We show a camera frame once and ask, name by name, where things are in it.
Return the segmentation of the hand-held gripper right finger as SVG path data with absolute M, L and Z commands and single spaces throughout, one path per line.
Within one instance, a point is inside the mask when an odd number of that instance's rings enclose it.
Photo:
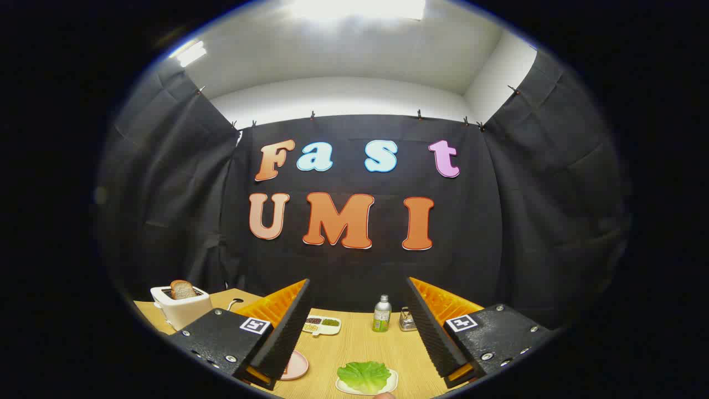
M 448 388 L 497 374 L 556 334 L 509 305 L 484 308 L 413 277 L 406 285 L 406 305 Z

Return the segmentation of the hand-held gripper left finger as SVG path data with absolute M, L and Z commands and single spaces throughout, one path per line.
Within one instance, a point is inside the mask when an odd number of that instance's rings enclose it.
M 208 311 L 170 334 L 169 342 L 220 373 L 271 391 L 311 308 L 311 281 L 303 279 L 239 310 Z

